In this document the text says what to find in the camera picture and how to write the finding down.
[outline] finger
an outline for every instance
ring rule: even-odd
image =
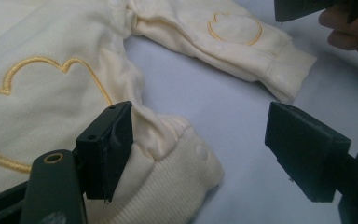
[[[327,39],[328,43],[339,49],[358,50],[358,36],[333,31]]]
[[[342,7],[330,7],[319,17],[319,23],[328,28],[358,36],[358,18],[347,23],[348,12]]]

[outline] ribbed hem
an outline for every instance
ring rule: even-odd
[[[122,205],[107,205],[112,213],[99,223],[187,223],[222,176],[215,155],[188,128],[133,197]]]
[[[316,58],[287,44],[269,66],[263,83],[282,102],[291,102],[301,88]]]

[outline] baby garment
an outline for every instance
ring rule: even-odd
[[[26,181],[40,155],[73,149],[105,108],[131,101],[130,159],[110,204],[86,200],[88,219],[188,222],[223,169],[187,120],[143,106],[144,76],[123,40],[146,35],[292,99],[313,59],[234,7],[226,0],[0,0],[0,192]],[[230,35],[227,18],[250,22],[250,32]]]

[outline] white surface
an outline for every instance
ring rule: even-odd
[[[326,44],[329,30],[318,24],[319,13],[280,24],[274,21],[272,0],[237,2],[318,57],[293,105],[349,137],[356,155],[358,54]],[[145,74],[144,104],[189,119],[224,166],[222,184],[192,223],[340,223],[339,193],[333,203],[312,203],[264,145],[269,103],[276,101],[266,88],[143,37],[130,37],[125,47]]]

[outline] yellow embroidery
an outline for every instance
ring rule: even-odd
[[[229,12],[215,12],[215,13],[213,14],[213,20],[212,20],[212,21],[208,21],[208,31],[209,31],[209,33],[211,34],[211,36],[212,36],[213,38],[215,38],[215,39],[217,39],[217,40],[220,40],[220,41],[226,41],[226,40],[224,40],[222,37],[220,37],[220,36],[213,30],[213,28],[212,28],[212,23],[213,23],[213,22],[218,22],[218,21],[217,21],[217,16],[218,16],[219,14],[222,14],[222,15],[225,15],[225,16],[231,15],[231,13],[229,13]],[[261,34],[263,33],[263,27],[261,26],[261,23],[260,23],[258,20],[255,20],[255,23],[256,23],[257,26],[258,26],[258,32],[257,32],[257,34],[255,35],[254,39],[252,39],[251,41],[245,42],[245,43],[243,43],[243,44],[248,45],[248,46],[252,46],[253,44],[255,44],[255,43],[258,41],[258,39],[260,39],[260,36],[261,36]]]
[[[26,59],[20,63],[17,63],[10,70],[8,70],[8,72],[6,73],[2,87],[0,88],[0,94],[4,94],[4,95],[11,94],[11,86],[12,86],[13,77],[17,74],[17,72],[20,69],[23,68],[23,66],[30,64],[30,63],[48,63],[48,64],[51,64],[51,65],[55,66],[56,68],[60,69],[65,74],[68,72],[68,70],[70,69],[72,64],[80,63],[88,69],[92,79],[95,81],[95,84],[98,86],[101,93],[103,94],[105,101],[109,105],[112,104],[112,100],[110,99],[106,90],[103,88],[103,85],[101,84],[100,80],[97,78],[95,73],[92,71],[91,67],[83,60],[77,59],[77,58],[70,59],[70,60],[66,61],[63,65],[60,65],[56,61],[51,60],[49,58],[45,58],[45,57],[33,57],[30,59]],[[14,171],[18,171],[21,173],[30,173],[31,172],[31,165],[24,164],[24,163],[21,163],[18,161],[13,161],[12,159],[9,159],[2,155],[0,155],[0,166],[3,166],[5,168],[8,168],[8,169],[11,169]]]

